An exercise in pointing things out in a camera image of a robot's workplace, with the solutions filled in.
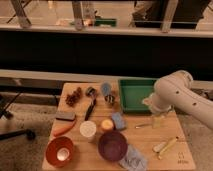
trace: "small toy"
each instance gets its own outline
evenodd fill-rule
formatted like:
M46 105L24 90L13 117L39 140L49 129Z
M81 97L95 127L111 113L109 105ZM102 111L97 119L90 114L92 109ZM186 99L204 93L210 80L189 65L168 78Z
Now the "small toy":
M111 92L111 85L109 83L103 83L101 85L101 92L104 96L104 100L107 102L109 106L113 106L115 103L115 97Z

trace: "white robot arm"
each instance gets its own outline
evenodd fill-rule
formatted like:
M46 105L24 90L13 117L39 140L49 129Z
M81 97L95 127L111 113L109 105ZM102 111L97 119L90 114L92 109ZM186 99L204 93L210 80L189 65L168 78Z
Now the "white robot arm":
M175 106L213 129L213 102L192 92L192 82L190 73L182 70L158 79L149 96L149 109L154 114L164 113Z

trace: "clear cup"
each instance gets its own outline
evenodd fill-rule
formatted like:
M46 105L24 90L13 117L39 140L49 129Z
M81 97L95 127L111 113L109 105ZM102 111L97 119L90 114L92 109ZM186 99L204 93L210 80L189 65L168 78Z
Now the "clear cup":
M84 121L80 125L80 133L88 142L92 142L97 131L96 124L92 121Z

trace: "metal bar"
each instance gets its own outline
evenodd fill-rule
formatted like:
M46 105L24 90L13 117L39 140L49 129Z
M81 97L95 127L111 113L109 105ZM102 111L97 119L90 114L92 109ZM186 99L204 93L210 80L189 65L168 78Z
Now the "metal bar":
M73 14L75 19L75 28L82 30L84 28L83 17L81 12L81 2L72 1Z
M103 28L85 27L81 31L76 31L75 27L63 26L36 26L32 25L28 29L23 29L17 25L0 24L0 30L7 31L30 31L30 32L52 32L52 33L72 33L72 34L104 34L104 35L132 35L132 36L162 36L162 37L200 37L213 38L213 31L194 29L170 29L168 33L163 33L159 28Z
M178 0L168 0L164 19L161 25L161 29L163 33L168 33L171 29L172 20L175 15L178 2L179 2Z

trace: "wooden table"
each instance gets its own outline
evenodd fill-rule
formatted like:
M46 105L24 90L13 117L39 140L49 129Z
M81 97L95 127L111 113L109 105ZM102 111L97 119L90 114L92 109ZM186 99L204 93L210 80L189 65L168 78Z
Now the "wooden table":
M60 98L59 111L74 111L77 115L77 123L74 128L65 136L72 139L75 145L75 157L65 167L59 169L63 171L71 170L124 170L118 163L112 163L104 160L98 153L98 138L101 135L100 123L106 118L110 118L113 112L121 111L119 105L119 91L118 84L112 83L112 91L116 94L116 104L114 108L108 108L105 104L103 96L99 93L97 97L97 105L90 117L91 121L94 121L98 127L98 133L94 143L88 143L80 135L79 126L84 120L85 112L91 103L91 99L83 95L83 98L76 104L74 108L69 107L65 103L67 94L72 94L74 90L79 86L83 92L92 86L98 91L100 90L101 83L66 83L64 85L62 95ZM124 115L124 119L127 122L127 129L121 133L126 137L129 144L137 148L148 160L148 170L194 170L195 164L188 148L186 138L182 131L179 120L175 112L170 112L164 121L164 125L161 128L153 129L151 126L146 126L140 129L135 129L135 126L142 123L151 122L150 116L142 115ZM60 128L69 124L65 121L54 120L52 130ZM162 160L157 158L157 155L153 152L153 146L167 141L172 137L179 137L178 142L163 156ZM43 170L57 170L51 166L45 159L43 161Z

